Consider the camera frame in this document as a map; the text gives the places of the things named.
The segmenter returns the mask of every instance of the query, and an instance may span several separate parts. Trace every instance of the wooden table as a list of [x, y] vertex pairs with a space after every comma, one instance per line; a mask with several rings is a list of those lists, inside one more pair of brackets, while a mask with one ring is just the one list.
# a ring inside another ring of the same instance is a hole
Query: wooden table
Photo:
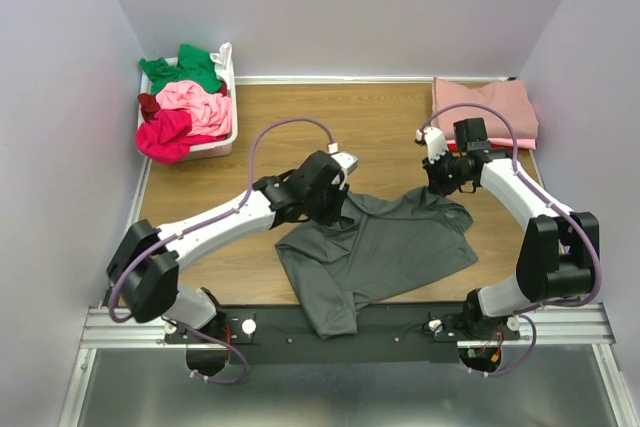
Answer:
[[[359, 158], [349, 179], [354, 192], [392, 200], [426, 184], [421, 167], [425, 149], [413, 139], [431, 112], [431, 84], [252, 85], [239, 86], [237, 95], [240, 133], [233, 152], [172, 166], [154, 162], [140, 218], [153, 225], [175, 222], [240, 194], [247, 186], [253, 139], [272, 122], [295, 115], [325, 122], [340, 149]], [[279, 127], [260, 143], [256, 178], [298, 167], [326, 143], [324, 132], [311, 124]], [[520, 160], [537, 178], [529, 153], [523, 152]], [[467, 239], [480, 260], [390, 301], [460, 300], [514, 272], [524, 233], [506, 208], [482, 189], [451, 198], [474, 218]], [[297, 303], [273, 247], [294, 227], [282, 225], [228, 245], [191, 267], [181, 281], [209, 288], [225, 304]]]

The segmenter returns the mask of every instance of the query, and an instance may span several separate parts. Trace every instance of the gray shirt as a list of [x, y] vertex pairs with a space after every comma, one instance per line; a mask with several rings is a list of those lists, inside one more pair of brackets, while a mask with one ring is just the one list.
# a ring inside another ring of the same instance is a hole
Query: gray shirt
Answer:
[[276, 250], [322, 338], [356, 334], [356, 313], [478, 260], [464, 233], [472, 218], [425, 187], [387, 201], [349, 192], [331, 227], [302, 224]]

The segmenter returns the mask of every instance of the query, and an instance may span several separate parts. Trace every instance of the green cloth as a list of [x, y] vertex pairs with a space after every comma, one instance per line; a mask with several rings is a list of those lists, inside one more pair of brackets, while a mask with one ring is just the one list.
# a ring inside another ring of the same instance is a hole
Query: green cloth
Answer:
[[169, 65], [164, 59], [140, 59], [140, 67], [151, 81], [153, 95], [164, 89], [169, 82], [181, 80], [193, 80], [210, 94], [215, 94], [222, 87], [209, 52], [189, 44], [180, 46], [178, 65]]

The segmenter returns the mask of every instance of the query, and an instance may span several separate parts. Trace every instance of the white wall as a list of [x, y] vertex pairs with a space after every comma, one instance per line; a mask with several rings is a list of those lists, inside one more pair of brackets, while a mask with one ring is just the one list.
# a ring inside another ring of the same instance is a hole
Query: white wall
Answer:
[[120, 0], [149, 56], [234, 43], [241, 75], [517, 74], [560, 0]]
[[0, 424], [57, 425], [139, 174], [117, 0], [0, 0]]
[[536, 157], [546, 184], [600, 220], [600, 297], [640, 407], [638, 32], [638, 0], [563, 0], [521, 78], [540, 120]]

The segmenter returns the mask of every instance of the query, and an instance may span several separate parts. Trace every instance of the laundry basket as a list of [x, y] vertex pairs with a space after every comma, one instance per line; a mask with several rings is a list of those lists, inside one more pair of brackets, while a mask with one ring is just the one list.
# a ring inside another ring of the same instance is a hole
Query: laundry basket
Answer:
[[[236, 81], [233, 74], [233, 60], [231, 60], [231, 44], [222, 44], [220, 52], [212, 53], [211, 60], [215, 64], [216, 74], [219, 79], [227, 84], [227, 95], [231, 98], [231, 132], [225, 140], [217, 142], [209, 142], [207, 144], [192, 145], [189, 153], [179, 162], [185, 160], [204, 159], [206, 157], [218, 157], [221, 155], [229, 155], [233, 147], [233, 141], [238, 137], [238, 106], [236, 104]], [[177, 57], [165, 59], [169, 65], [178, 63]], [[142, 81], [140, 82], [140, 93], [151, 92], [151, 81], [147, 74], [142, 73]], [[138, 109], [138, 127], [144, 122], [142, 113]]]

